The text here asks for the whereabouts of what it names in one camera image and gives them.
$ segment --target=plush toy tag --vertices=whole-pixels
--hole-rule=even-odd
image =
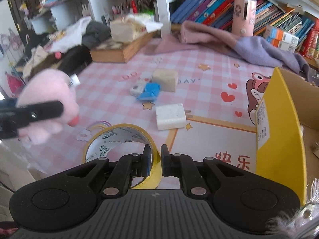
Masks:
[[[80,85],[80,80],[76,74],[73,74],[70,76],[70,82],[69,82],[69,88],[76,87]]]

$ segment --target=yellow box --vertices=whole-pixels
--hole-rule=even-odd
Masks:
[[[256,174],[291,188],[306,202],[307,184],[319,178],[319,88],[275,68],[256,111]]]

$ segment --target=pink bottle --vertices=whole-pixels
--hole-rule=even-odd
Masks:
[[[252,36],[254,34],[255,17],[256,1],[235,0],[232,33],[241,37]]]

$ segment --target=beige cube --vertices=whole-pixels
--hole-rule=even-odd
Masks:
[[[153,73],[152,82],[158,83],[161,91],[176,92],[178,73],[175,70],[158,68]]]

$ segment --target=orange star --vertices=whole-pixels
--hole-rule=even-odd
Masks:
[[[190,123],[188,123],[188,124],[186,125],[186,129],[187,129],[187,131],[189,131],[191,128],[193,128],[193,127],[191,126],[191,124],[190,124]]]
[[[201,69],[203,71],[210,70],[208,65],[200,64],[197,69]]]
[[[143,109],[146,110],[152,110],[153,106],[155,105],[154,103],[151,102],[144,102],[143,104]]]

